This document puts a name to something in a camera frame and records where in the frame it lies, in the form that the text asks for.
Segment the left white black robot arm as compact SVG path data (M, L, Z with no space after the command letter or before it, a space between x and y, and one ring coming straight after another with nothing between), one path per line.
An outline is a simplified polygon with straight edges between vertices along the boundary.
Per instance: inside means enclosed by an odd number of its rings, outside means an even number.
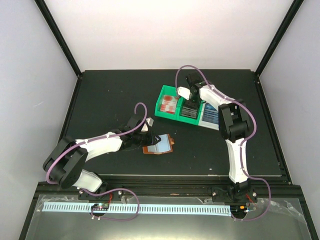
M161 142L152 130L153 119L134 114L127 124L105 135L91 139L74 140L63 137L43 163L51 184L62 189L76 187L85 189L97 200L103 199L108 188L101 177L84 169L85 163L98 156L115 153L133 146L149 147Z

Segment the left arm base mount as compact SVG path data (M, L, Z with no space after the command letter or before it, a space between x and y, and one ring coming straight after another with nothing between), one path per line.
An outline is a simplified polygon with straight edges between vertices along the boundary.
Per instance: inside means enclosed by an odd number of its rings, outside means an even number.
M76 189L76 191L78 192L79 200L86 200L89 202L96 202L96 201L111 202L111 201L120 201L122 196L124 195L123 190L114 190L117 188L118 188L117 186L114 187L114 186L102 185L96 192L94 192L94 194L98 194L98 196L93 196L79 187ZM110 190L114 190L114 191L108 194L101 195L102 193Z

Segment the brown leather card holder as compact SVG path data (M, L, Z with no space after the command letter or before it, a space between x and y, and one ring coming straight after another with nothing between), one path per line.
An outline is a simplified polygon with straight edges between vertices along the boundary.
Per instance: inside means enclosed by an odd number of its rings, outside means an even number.
M145 155L163 155L173 152L175 141L169 134L159 136L160 142L155 145L143 146L142 152Z

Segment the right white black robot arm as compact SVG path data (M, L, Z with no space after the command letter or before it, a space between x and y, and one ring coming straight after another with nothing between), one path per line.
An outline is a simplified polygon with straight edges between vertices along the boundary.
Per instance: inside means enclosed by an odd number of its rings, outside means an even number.
M250 186L246 145L257 131L256 120L244 101L225 95L209 83L202 73L189 73L186 81L189 88L179 87L179 96L192 103L205 102L218 111L218 129L226 142L229 157L231 186L227 189L227 195L230 200L238 202Z

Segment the black credit card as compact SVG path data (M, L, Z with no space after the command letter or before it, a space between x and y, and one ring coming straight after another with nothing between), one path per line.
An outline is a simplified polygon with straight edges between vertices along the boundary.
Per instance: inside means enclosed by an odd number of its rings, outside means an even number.
M198 117L199 107L200 107L200 105L197 104L196 102L186 100L182 104L180 115L183 117L196 119Z

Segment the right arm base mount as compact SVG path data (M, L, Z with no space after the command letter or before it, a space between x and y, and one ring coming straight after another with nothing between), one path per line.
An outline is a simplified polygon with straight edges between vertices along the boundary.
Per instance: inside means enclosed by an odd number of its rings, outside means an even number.
M252 189L234 190L231 186L214 186L212 189L212 200L214 202L246 204L257 203L257 197L253 196Z

